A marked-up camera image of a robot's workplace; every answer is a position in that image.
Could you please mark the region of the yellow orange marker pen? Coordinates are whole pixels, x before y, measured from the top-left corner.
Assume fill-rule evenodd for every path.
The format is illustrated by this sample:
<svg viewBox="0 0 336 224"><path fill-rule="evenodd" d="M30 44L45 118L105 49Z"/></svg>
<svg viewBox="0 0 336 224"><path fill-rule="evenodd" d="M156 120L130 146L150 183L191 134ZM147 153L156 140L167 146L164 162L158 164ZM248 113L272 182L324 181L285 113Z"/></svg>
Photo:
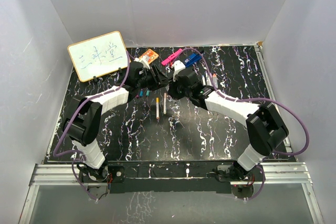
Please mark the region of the yellow orange marker pen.
<svg viewBox="0 0 336 224"><path fill-rule="evenodd" d="M159 120L159 118L160 118L160 101L159 101L159 98L157 97L156 98L156 107L155 107L155 109L156 109L156 119L157 120Z"/></svg>

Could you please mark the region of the yellow tip marker pen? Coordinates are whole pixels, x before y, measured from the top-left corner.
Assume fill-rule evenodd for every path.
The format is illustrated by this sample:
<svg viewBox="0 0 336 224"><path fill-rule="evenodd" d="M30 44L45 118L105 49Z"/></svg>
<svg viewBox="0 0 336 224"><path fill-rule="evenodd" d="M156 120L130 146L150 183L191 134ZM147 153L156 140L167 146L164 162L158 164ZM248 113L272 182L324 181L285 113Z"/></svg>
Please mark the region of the yellow tip marker pen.
<svg viewBox="0 0 336 224"><path fill-rule="evenodd" d="M206 85L209 86L209 78L207 72L205 73Z"/></svg>

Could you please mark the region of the peach marker pen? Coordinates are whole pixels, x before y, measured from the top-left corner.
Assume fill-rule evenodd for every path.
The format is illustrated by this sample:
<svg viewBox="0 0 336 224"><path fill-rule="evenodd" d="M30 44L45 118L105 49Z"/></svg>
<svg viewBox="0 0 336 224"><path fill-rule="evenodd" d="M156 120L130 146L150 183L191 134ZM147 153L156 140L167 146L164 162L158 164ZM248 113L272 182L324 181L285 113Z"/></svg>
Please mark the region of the peach marker pen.
<svg viewBox="0 0 336 224"><path fill-rule="evenodd" d="M164 93L164 96L163 96L163 114L166 115L167 113L167 105L166 105L166 102L167 102L167 93L165 92Z"/></svg>

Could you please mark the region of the thick orange highlighter pen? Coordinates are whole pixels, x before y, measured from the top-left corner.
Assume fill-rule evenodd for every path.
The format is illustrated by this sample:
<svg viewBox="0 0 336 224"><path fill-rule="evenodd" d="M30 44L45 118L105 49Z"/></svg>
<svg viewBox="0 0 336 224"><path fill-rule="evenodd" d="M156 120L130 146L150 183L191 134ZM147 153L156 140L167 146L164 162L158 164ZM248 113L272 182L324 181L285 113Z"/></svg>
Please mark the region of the thick orange highlighter pen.
<svg viewBox="0 0 336 224"><path fill-rule="evenodd" d="M218 88L218 79L217 79L217 75L214 73L213 75L212 75L212 80L213 80L213 86L215 87L215 88Z"/></svg>

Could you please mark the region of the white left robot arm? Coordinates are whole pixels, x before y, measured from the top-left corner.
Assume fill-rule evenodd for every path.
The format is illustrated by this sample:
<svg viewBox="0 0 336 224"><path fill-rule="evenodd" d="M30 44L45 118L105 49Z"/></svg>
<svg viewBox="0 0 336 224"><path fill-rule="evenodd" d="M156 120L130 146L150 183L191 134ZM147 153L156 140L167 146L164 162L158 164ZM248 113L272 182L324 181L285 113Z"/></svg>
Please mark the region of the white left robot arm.
<svg viewBox="0 0 336 224"><path fill-rule="evenodd" d="M111 109L132 101L141 89L155 91L167 87L171 81L157 66L146 68L140 62L131 62L127 70L120 72L115 85L101 93L84 97L76 95L67 107L63 132L70 137L83 163L91 168L90 175L96 181L108 177L103 155L97 141L101 116Z"/></svg>

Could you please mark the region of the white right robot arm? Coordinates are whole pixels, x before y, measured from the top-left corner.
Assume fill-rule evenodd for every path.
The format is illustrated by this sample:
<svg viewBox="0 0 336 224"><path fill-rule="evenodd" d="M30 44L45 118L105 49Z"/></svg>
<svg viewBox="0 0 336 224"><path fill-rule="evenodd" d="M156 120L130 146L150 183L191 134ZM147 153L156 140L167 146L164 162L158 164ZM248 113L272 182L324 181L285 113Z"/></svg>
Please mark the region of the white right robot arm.
<svg viewBox="0 0 336 224"><path fill-rule="evenodd" d="M269 156L289 135L283 119L271 102L261 105L225 97L212 86L205 86L192 69L177 69L168 94L179 100L188 98L195 106L225 115L246 127L249 145L221 176L247 180L256 165Z"/></svg>

